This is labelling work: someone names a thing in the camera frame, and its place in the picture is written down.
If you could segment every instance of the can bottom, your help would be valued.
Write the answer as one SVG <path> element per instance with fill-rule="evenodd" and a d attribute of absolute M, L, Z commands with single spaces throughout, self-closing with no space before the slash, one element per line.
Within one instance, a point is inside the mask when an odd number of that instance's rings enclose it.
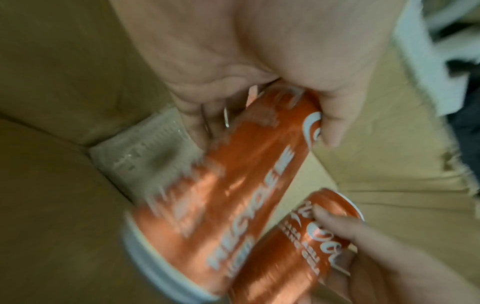
<path fill-rule="evenodd" d="M 201 304 L 220 298 L 194 284 L 158 255 L 129 215 L 122 239 L 127 253 L 140 272 L 166 296 L 183 304 Z"/>

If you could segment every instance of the can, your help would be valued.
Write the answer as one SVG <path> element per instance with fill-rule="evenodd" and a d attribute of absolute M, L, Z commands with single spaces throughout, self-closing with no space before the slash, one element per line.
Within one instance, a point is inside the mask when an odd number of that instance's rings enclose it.
<path fill-rule="evenodd" d="M 318 283 L 324 283 L 335 259 L 349 241 L 315 222 L 312 208 L 364 219 L 342 194 L 322 189 L 270 230 L 256 245 L 228 295 L 231 304 L 294 304 Z"/>
<path fill-rule="evenodd" d="M 274 83 L 167 189 L 126 216 L 140 271 L 177 302 L 228 292 L 320 135 L 318 93 Z"/>

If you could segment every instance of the skin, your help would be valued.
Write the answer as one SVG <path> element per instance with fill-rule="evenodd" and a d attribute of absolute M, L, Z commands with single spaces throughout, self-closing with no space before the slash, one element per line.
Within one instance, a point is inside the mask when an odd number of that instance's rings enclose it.
<path fill-rule="evenodd" d="M 283 78 L 322 94 L 322 139 L 340 144 L 362 108 L 403 0 L 110 0 L 207 148 L 248 88 Z"/>
<path fill-rule="evenodd" d="M 480 303 L 479 289 L 425 252 L 360 220 L 335 216 L 321 208 L 314 214 L 322 226 L 358 248 L 357 253 L 345 251 L 338 261 L 350 276 L 334 271 L 326 282 L 353 304 Z M 297 304 L 330 302 L 305 295 Z"/>

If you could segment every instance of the fingernail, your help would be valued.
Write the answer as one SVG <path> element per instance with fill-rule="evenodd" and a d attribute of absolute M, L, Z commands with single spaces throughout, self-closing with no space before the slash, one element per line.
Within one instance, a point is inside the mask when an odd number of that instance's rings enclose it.
<path fill-rule="evenodd" d="M 313 205 L 313 212 L 315 213 L 316 216 L 321 216 L 321 217 L 330 215 L 330 212 L 326 211 L 325 209 L 323 209 L 318 205 Z"/>

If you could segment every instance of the soda can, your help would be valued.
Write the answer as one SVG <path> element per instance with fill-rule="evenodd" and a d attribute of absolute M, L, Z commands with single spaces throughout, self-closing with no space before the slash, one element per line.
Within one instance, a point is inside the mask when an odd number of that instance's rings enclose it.
<path fill-rule="evenodd" d="M 126 216 L 140 271 L 177 302 L 228 292 L 320 135 L 318 93 L 274 83 L 167 189 Z"/>
<path fill-rule="evenodd" d="M 294 304 L 324 283 L 349 241 L 315 222 L 314 205 L 332 214 L 364 219 L 342 194 L 314 192 L 258 242 L 229 291 L 231 304 Z"/>

